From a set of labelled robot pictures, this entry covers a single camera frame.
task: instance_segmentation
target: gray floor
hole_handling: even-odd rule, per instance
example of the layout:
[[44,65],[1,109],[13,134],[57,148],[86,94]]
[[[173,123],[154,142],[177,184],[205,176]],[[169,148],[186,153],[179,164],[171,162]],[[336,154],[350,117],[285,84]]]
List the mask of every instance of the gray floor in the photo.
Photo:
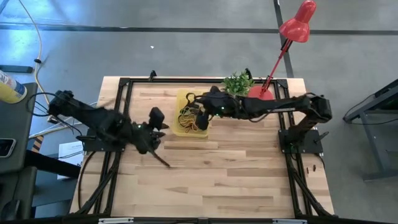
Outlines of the gray floor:
[[[222,27],[276,29],[272,0],[25,0],[38,23],[117,27]],[[301,1],[280,0],[283,18],[292,17]],[[317,0],[311,21],[320,30],[398,30],[395,0]],[[0,14],[1,24],[26,22],[23,9],[10,0]],[[278,34],[215,34],[156,32],[42,31],[40,81],[46,91],[72,90],[87,103],[96,101],[107,75],[228,76],[249,67],[254,76],[266,76],[279,54]],[[294,77],[304,78],[307,89],[330,99],[334,119],[321,124],[330,134],[323,140],[326,175],[335,213],[345,218],[397,222],[398,179],[365,183],[362,175],[376,171],[361,126],[341,118],[352,105],[398,76],[396,35],[312,35],[306,44],[290,49]],[[38,39],[32,30],[0,30],[0,64],[33,65]],[[32,74],[11,74],[33,82]],[[286,77],[284,63],[277,77]],[[389,133],[396,123],[386,124]],[[31,133],[46,127],[34,118]],[[45,137],[43,154],[58,151],[60,143],[74,141],[69,130]],[[396,147],[389,143],[387,147]],[[56,181],[41,174],[40,182]],[[58,215],[64,205],[52,206]]]

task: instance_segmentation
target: yellow container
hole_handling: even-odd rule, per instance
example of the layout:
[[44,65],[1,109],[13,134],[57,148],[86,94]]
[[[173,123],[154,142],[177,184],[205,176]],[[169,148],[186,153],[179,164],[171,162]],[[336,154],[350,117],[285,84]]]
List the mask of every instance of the yellow container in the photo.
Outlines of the yellow container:
[[0,70],[0,101],[18,103],[25,98],[27,89]]
[[[204,92],[207,92],[208,90],[178,90],[177,92],[177,104],[175,107],[175,112],[174,112],[174,121],[172,125],[172,131],[176,136],[181,136],[181,137],[195,137],[195,138],[205,138],[208,135],[208,130],[202,131],[193,131],[189,129],[187,132],[187,129],[182,127],[178,123],[178,117],[180,116],[180,110],[184,108],[185,105],[187,105],[188,101],[186,99],[187,93],[194,93],[196,96],[202,95]],[[189,100],[192,102],[193,101],[193,95],[188,97]]]

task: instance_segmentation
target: spray can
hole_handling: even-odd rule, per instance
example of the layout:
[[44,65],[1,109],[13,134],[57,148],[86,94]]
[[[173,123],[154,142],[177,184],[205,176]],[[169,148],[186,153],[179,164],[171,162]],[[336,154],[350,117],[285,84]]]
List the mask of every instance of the spray can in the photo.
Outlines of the spray can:
[[18,103],[26,96],[27,89],[15,79],[0,70],[0,100],[6,103]]

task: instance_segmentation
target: lamp base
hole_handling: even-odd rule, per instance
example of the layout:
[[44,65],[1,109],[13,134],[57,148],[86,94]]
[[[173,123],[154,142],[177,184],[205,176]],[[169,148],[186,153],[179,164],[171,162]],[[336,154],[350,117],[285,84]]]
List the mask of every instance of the lamp base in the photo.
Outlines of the lamp base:
[[274,96],[272,93],[267,90],[263,94],[261,94],[261,86],[254,86],[249,90],[248,97],[251,98],[259,98],[260,100],[273,100]]

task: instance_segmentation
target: black stand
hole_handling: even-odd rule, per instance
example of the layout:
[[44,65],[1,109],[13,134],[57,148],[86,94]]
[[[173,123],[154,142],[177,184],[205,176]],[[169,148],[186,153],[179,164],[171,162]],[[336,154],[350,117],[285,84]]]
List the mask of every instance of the black stand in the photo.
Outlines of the black stand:
[[33,166],[38,170],[52,172],[70,178],[78,178],[80,172],[80,166],[43,156],[30,150],[26,150],[25,166]]

